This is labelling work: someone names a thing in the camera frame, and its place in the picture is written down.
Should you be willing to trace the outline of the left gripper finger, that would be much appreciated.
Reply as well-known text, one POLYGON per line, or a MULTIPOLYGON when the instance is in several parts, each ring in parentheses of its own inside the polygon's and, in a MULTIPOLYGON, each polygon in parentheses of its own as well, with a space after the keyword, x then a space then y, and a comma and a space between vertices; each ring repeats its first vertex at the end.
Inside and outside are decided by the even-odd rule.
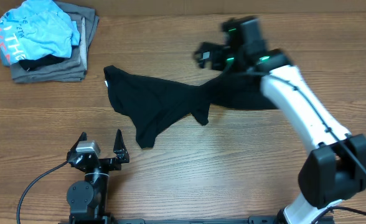
POLYGON ((114 143, 114 146, 113 146, 113 152, 117 156, 128 156, 128 151, 127 151, 127 148, 124 144, 122 132, 121 132, 120 129, 118 129, 117 132, 116 132, 115 143, 114 143))
POLYGON ((87 134, 86 132, 82 132, 76 143, 71 147, 70 152, 75 152, 79 142, 86 140, 87 140, 87 134))

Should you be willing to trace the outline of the black t-shirt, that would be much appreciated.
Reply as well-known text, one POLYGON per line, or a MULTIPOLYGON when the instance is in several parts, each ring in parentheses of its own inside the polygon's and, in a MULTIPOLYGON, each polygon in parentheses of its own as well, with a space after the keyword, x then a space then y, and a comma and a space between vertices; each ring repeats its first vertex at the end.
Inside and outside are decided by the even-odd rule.
POLYGON ((210 105, 237 110, 276 109, 262 95, 258 77, 228 73, 195 86, 133 75, 112 65, 103 71, 110 103, 116 112, 131 118, 141 148, 153 147, 158 134, 188 114, 205 126, 210 105))

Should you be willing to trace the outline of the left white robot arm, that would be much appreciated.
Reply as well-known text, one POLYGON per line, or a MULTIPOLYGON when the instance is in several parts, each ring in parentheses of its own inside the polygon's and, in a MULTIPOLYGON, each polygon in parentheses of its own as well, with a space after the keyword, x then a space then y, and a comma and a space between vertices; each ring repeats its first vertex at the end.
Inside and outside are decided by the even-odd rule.
POLYGON ((101 158, 96 141, 89 141, 83 132, 67 153, 71 167, 85 173, 84 179, 72 184, 67 190, 70 205, 69 223, 116 223, 115 217, 106 211, 108 181, 111 171, 121 170, 129 162, 129 154, 122 133, 117 130, 113 146, 114 157, 101 158))

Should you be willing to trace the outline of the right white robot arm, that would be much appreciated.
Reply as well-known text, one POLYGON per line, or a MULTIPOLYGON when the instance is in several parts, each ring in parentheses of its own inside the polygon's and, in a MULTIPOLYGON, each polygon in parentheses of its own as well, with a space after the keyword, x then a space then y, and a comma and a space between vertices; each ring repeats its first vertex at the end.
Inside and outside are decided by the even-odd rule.
POLYGON ((269 221, 332 223, 328 213, 366 189, 366 137, 341 125, 287 55, 267 47, 257 18, 230 19, 222 30, 224 44, 204 42, 194 52, 198 66, 258 80, 261 94, 283 112, 307 151, 300 194, 269 221))

